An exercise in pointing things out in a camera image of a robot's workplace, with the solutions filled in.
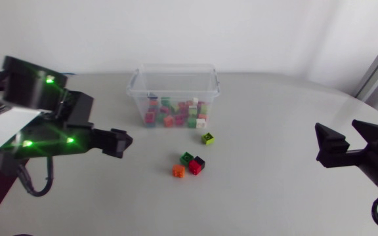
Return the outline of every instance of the stacked blocks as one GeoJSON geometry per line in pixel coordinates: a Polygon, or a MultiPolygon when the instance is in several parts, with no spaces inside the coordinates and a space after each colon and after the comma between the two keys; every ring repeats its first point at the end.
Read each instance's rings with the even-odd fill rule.
{"type": "Polygon", "coordinates": [[[147,112],[145,114],[145,123],[147,127],[154,127],[156,125],[156,122],[154,121],[156,117],[156,113],[154,112],[147,112]]]}
{"type": "Polygon", "coordinates": [[[184,166],[174,165],[173,176],[176,176],[177,178],[183,178],[184,177],[184,170],[185,170],[184,166]]]}
{"type": "Polygon", "coordinates": [[[187,167],[189,165],[189,162],[192,161],[193,159],[194,159],[193,155],[190,155],[188,152],[185,152],[182,155],[182,157],[180,157],[180,163],[182,163],[182,165],[187,167]]]}
{"type": "Polygon", "coordinates": [[[205,161],[197,156],[189,162],[188,167],[192,174],[197,175],[205,168],[205,161]]]}
{"type": "Polygon", "coordinates": [[[206,134],[202,135],[202,141],[203,141],[204,144],[210,145],[215,141],[215,138],[214,138],[214,136],[212,136],[212,134],[206,133],[206,134]]]}
{"type": "Polygon", "coordinates": [[[167,128],[173,127],[173,117],[171,115],[164,117],[164,126],[167,128]]]}
{"type": "Polygon", "coordinates": [[[198,98],[184,102],[165,96],[159,98],[149,93],[147,100],[143,102],[143,106],[149,104],[146,116],[143,117],[147,127],[154,127],[156,123],[164,124],[165,127],[206,127],[208,105],[198,98]]]}

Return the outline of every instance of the white block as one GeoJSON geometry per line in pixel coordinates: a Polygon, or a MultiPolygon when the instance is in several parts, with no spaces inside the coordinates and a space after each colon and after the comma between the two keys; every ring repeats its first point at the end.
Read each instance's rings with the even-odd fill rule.
{"type": "Polygon", "coordinates": [[[207,121],[205,119],[196,119],[196,128],[205,128],[207,121]]]}

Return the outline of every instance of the green led light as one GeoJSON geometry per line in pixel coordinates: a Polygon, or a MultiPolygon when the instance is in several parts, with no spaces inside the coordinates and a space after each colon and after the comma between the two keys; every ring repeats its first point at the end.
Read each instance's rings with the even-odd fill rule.
{"type": "Polygon", "coordinates": [[[32,141],[29,141],[29,140],[24,140],[23,141],[23,147],[30,147],[31,145],[33,145],[32,141]]]}
{"type": "Polygon", "coordinates": [[[48,75],[46,76],[46,83],[54,83],[55,76],[48,75]]]}

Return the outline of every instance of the green block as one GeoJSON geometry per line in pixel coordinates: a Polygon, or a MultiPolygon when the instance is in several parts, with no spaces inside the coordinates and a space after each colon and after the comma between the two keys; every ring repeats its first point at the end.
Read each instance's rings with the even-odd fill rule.
{"type": "Polygon", "coordinates": [[[194,159],[193,155],[190,155],[188,152],[185,152],[182,157],[180,157],[180,163],[184,166],[188,166],[189,162],[194,159]]]}
{"type": "Polygon", "coordinates": [[[199,111],[201,114],[204,114],[204,115],[207,115],[208,113],[208,107],[207,107],[207,104],[202,104],[201,105],[201,109],[199,111]]]}
{"type": "Polygon", "coordinates": [[[158,123],[163,123],[164,122],[164,117],[166,117],[166,116],[167,116],[166,113],[162,113],[162,112],[158,113],[157,114],[157,122],[158,123]]]}
{"type": "Polygon", "coordinates": [[[177,114],[179,112],[179,106],[177,104],[174,104],[174,105],[171,105],[171,112],[173,112],[173,114],[177,114]]]}
{"type": "Polygon", "coordinates": [[[196,106],[194,106],[194,108],[189,107],[188,114],[191,117],[197,117],[198,116],[198,110],[196,109],[196,106]]]}
{"type": "Polygon", "coordinates": [[[202,142],[204,144],[209,145],[209,144],[212,144],[214,141],[215,141],[215,138],[212,134],[206,133],[206,134],[202,135],[202,142]]]}
{"type": "Polygon", "coordinates": [[[193,118],[193,117],[188,118],[188,127],[196,128],[196,118],[193,118]]]}
{"type": "Polygon", "coordinates": [[[170,107],[170,97],[161,97],[161,105],[170,107]]]}

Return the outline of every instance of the orange block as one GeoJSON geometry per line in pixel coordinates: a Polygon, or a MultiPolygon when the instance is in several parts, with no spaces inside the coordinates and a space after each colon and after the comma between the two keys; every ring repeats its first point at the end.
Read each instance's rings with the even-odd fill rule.
{"type": "Polygon", "coordinates": [[[158,106],[157,100],[150,100],[150,106],[158,106]]]}
{"type": "Polygon", "coordinates": [[[207,115],[204,115],[204,114],[199,114],[198,115],[198,119],[205,119],[207,120],[208,116],[207,115]]]}
{"type": "Polygon", "coordinates": [[[173,117],[171,115],[164,117],[163,121],[164,121],[165,127],[172,127],[173,126],[173,117]]]}
{"type": "Polygon", "coordinates": [[[183,178],[184,176],[184,166],[182,165],[174,165],[173,166],[173,176],[177,178],[183,178]]]}

